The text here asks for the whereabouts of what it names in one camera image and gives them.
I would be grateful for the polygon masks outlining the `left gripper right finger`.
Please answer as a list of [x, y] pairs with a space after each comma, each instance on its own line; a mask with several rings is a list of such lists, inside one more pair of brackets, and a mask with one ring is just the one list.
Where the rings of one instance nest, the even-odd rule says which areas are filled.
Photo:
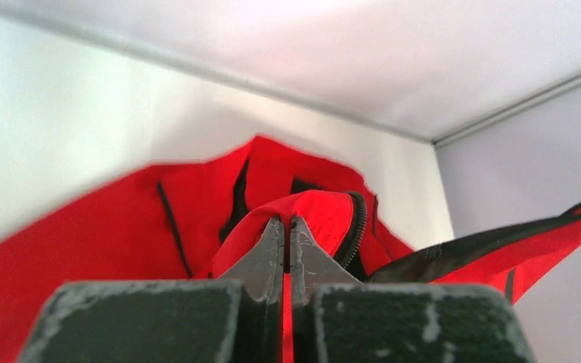
[[533, 362], [511, 304], [475, 284], [364, 284], [291, 222], [292, 362]]

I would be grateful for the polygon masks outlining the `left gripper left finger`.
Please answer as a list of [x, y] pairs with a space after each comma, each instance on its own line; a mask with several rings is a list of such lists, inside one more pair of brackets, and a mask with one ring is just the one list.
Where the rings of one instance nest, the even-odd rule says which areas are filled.
[[65, 284], [20, 362], [280, 362], [284, 225], [214, 280]]

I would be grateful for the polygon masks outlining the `red jacket black lining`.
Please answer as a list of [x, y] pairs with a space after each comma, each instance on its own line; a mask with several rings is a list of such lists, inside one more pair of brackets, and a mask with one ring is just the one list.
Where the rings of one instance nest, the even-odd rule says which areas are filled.
[[50, 295], [69, 281], [216, 278], [268, 220], [306, 220], [360, 281], [488, 284], [518, 300], [581, 246], [581, 203], [415, 251], [377, 217], [354, 169], [257, 136], [201, 163], [123, 176], [0, 243], [0, 362], [12, 362]]

